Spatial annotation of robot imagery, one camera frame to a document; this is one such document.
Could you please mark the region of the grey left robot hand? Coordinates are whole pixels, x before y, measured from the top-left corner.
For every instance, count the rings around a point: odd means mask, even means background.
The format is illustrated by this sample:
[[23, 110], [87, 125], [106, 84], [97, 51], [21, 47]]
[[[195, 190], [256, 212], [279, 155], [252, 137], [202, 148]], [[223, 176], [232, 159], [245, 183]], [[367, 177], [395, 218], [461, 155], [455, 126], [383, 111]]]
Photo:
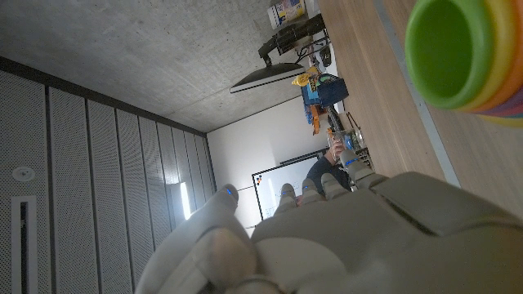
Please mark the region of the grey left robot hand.
[[522, 221], [417, 172], [375, 173], [345, 150], [329, 173], [281, 194], [248, 234], [224, 185], [161, 243], [139, 293], [519, 293]]

